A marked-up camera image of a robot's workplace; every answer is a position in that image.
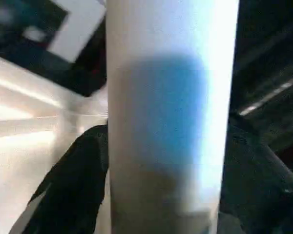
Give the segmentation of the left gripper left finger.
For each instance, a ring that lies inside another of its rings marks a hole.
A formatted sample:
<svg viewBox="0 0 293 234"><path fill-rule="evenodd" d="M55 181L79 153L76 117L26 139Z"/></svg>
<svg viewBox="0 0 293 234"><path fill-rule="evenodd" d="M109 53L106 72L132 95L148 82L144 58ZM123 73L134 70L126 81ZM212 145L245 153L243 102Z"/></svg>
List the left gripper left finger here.
<svg viewBox="0 0 293 234"><path fill-rule="evenodd" d="M107 171L108 125L93 126L76 138L30 198L42 196L22 233L94 233Z"/></svg>

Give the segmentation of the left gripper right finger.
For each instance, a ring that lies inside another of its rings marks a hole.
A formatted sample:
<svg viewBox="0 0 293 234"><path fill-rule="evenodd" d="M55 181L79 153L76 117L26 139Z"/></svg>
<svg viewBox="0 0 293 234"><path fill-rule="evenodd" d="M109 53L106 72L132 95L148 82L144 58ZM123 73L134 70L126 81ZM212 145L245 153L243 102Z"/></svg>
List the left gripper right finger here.
<svg viewBox="0 0 293 234"><path fill-rule="evenodd" d="M293 234L293 172L234 113L228 120L220 211L242 234Z"/></svg>

